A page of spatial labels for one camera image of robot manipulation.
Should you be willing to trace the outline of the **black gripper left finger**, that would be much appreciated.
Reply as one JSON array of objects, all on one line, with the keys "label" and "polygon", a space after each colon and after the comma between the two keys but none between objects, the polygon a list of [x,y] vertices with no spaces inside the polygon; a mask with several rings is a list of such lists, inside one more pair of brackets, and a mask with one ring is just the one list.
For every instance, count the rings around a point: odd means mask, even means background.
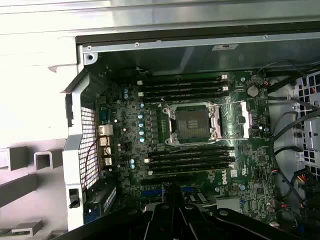
[{"label": "black gripper left finger", "polygon": [[125,207],[97,218],[55,240],[161,240],[172,238],[172,183],[162,185],[162,202],[150,203],[144,211]]}]

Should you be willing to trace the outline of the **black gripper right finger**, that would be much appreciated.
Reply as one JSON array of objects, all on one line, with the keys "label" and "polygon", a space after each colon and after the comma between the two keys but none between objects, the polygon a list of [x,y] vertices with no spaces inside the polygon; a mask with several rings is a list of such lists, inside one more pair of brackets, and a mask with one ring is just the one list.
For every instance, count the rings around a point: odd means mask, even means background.
[{"label": "black gripper right finger", "polygon": [[183,191],[172,184],[173,207],[192,240],[299,240],[298,236],[272,227],[229,208],[219,208],[212,215],[193,203],[185,203]]}]

